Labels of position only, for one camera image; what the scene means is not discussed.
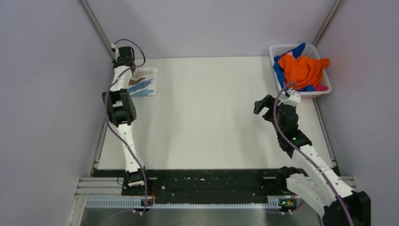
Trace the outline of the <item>white t shirt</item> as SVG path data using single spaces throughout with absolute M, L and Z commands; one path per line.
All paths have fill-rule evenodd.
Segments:
M 141 67 L 135 70 L 128 86 L 131 97 L 152 97 L 158 91 L 157 67 Z

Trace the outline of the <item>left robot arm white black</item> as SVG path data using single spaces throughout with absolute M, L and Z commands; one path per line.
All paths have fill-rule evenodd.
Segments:
M 108 91 L 102 94 L 107 125 L 121 141 L 125 158 L 124 186 L 133 187 L 139 194 L 150 191 L 151 182 L 144 176 L 144 162 L 138 153 L 133 136 L 133 122 L 137 112 L 129 93 L 130 80 L 136 69 L 134 50 L 130 46 L 111 45 L 114 53 L 114 78 Z

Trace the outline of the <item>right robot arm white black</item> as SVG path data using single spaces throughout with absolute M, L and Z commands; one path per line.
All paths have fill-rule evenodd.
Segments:
M 371 225 L 371 199 L 344 182 L 320 157 L 311 140 L 299 129 L 296 107 L 301 97 L 288 91 L 276 98 L 266 95 L 255 101 L 254 114 L 273 124 L 282 151 L 299 167 L 279 170 L 276 188 L 282 194 L 299 195 L 324 226 Z

